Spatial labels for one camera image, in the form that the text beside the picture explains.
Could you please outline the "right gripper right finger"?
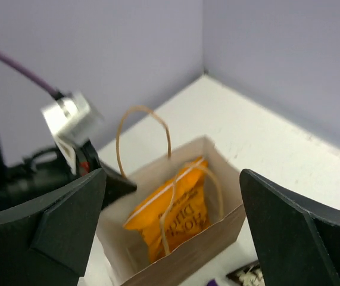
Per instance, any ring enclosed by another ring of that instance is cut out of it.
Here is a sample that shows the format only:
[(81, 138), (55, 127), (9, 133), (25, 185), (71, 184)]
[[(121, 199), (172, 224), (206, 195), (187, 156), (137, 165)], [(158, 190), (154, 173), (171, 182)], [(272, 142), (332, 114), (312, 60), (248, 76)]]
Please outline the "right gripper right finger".
[(340, 285), (340, 210), (260, 174), (239, 175), (266, 285)]

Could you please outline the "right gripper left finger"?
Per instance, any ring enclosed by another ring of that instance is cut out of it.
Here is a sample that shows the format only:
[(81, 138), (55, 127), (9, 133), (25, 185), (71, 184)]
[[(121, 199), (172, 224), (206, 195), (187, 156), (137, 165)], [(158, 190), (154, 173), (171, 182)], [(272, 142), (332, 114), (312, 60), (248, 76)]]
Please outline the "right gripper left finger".
[(105, 193), (102, 169), (0, 212), (0, 285), (77, 285)]

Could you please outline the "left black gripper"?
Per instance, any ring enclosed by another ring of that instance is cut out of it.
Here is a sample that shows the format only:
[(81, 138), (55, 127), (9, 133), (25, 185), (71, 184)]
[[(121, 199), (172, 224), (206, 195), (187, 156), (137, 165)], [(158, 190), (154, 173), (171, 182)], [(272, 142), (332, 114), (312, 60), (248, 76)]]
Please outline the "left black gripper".
[(75, 152), (72, 171), (57, 146), (42, 149), (14, 166), (6, 166), (0, 146), (0, 210), (4, 210), (85, 176), (101, 163), (90, 142)]

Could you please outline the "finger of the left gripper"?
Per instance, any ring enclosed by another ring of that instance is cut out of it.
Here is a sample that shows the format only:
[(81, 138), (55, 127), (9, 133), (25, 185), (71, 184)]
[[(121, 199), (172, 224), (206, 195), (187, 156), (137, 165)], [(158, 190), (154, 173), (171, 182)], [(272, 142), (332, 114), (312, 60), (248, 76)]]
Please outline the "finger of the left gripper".
[(137, 185), (122, 176), (119, 172), (101, 162), (101, 166), (106, 173), (105, 194), (102, 202), (103, 206), (109, 206), (119, 198), (129, 195), (137, 190)]

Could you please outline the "brown Kettle sea salt chips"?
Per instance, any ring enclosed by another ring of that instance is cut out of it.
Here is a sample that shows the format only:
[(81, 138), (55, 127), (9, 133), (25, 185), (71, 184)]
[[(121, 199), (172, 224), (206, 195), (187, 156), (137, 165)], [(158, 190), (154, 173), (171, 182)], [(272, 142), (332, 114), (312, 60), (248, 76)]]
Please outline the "brown Kettle sea salt chips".
[(258, 260), (228, 273), (226, 278), (241, 286), (265, 286)]

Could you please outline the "orange Kettle chips bag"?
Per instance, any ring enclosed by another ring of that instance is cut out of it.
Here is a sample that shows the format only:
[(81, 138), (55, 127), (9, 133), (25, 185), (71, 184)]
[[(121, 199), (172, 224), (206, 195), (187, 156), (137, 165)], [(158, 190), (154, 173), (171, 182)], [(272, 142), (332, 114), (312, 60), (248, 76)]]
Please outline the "orange Kettle chips bag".
[(151, 193), (130, 214), (124, 228), (138, 231), (148, 246), (149, 260), (156, 262), (165, 256), (160, 218), (174, 197), (166, 216), (164, 230), (170, 251), (211, 226), (204, 197), (205, 173), (184, 168), (177, 181), (173, 178)]

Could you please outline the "brown paper bag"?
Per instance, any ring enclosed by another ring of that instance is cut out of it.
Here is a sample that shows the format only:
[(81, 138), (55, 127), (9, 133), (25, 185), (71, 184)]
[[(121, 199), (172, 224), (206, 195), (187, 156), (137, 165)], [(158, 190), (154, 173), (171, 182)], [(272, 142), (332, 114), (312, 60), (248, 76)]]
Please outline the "brown paper bag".
[(131, 175), (96, 235), (113, 285), (179, 285), (233, 244), (245, 220), (239, 170), (202, 136)]

